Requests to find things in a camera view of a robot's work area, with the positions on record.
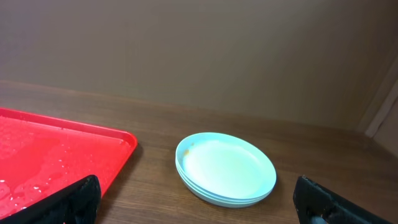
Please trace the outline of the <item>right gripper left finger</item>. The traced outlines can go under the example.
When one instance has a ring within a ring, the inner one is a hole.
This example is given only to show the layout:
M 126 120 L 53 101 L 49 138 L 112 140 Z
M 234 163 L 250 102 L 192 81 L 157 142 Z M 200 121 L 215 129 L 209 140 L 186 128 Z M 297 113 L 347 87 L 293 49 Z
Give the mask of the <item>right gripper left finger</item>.
M 95 175 L 88 175 L 3 218 L 1 224 L 94 224 L 100 202 L 99 180 Z

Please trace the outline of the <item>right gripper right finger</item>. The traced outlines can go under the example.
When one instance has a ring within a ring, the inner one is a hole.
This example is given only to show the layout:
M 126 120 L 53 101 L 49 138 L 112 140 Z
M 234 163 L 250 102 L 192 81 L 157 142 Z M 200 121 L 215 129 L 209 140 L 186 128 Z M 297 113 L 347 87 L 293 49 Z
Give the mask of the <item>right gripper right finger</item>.
M 300 224 L 389 224 L 305 176 L 297 179 L 293 201 Z

